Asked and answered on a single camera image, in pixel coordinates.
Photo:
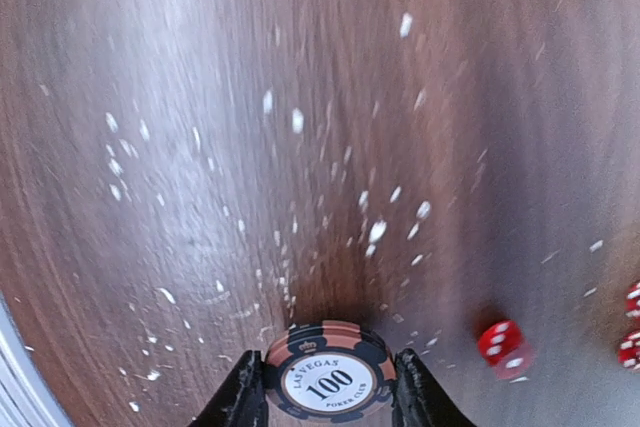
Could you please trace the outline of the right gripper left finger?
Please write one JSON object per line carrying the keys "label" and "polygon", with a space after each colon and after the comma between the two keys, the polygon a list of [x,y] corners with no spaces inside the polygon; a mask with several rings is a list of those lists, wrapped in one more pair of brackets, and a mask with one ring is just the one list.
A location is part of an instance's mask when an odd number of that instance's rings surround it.
{"label": "right gripper left finger", "polygon": [[244,352],[189,427],[266,427],[264,362],[261,352]]}

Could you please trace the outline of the black red poker chip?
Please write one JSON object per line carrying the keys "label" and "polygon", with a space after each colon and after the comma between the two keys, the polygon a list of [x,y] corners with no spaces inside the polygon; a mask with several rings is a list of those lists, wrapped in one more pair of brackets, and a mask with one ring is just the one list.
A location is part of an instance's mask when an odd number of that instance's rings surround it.
{"label": "black red poker chip", "polygon": [[290,328],[269,347],[264,368],[271,402],[311,422],[346,423],[383,407],[392,395],[392,354],[376,333],[328,320]]}

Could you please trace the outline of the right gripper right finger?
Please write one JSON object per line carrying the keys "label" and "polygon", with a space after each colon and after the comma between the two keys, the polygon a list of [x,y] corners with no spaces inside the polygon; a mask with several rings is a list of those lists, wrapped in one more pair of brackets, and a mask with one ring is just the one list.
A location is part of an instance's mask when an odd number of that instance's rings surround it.
{"label": "right gripper right finger", "polygon": [[413,349],[398,352],[394,366],[393,426],[475,427]]}

